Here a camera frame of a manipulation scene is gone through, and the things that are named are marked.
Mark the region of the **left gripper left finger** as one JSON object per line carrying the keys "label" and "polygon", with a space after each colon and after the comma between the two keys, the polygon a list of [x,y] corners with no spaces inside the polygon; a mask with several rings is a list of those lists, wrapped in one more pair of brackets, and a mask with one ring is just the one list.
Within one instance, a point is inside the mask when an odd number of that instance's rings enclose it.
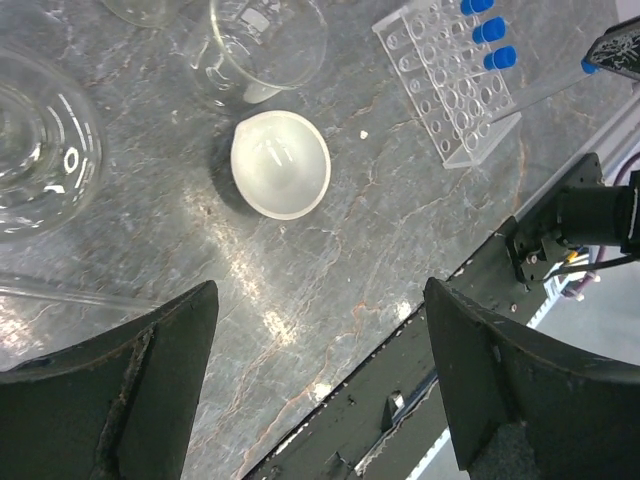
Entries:
{"label": "left gripper left finger", "polygon": [[2,478],[180,478],[218,311],[205,281],[2,372]]}

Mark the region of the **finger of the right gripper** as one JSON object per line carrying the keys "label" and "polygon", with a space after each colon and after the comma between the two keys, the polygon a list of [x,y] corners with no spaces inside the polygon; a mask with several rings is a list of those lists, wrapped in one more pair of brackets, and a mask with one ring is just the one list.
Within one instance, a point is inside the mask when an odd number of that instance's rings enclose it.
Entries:
{"label": "finger of the right gripper", "polygon": [[607,29],[588,50],[586,61],[601,69],[639,81],[639,23],[639,17],[636,16]]}

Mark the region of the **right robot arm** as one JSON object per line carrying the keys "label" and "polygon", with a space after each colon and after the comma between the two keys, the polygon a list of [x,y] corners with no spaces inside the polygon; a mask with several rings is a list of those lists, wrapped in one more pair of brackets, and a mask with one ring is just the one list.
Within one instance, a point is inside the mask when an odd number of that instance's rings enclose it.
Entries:
{"label": "right robot arm", "polygon": [[[558,275],[601,270],[639,259],[639,173],[626,185],[604,184],[603,162],[622,154],[623,142],[639,138],[639,95],[598,130],[557,175],[515,217],[505,247],[516,281],[542,283]],[[622,256],[584,266],[553,264],[575,247],[613,246]]]}

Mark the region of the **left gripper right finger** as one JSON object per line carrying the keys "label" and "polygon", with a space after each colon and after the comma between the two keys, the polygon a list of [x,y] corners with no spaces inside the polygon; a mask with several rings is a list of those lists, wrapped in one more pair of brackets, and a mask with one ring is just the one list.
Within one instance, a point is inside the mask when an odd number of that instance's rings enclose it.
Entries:
{"label": "left gripper right finger", "polygon": [[563,343],[430,278],[426,319],[460,470],[636,479],[639,368]]}

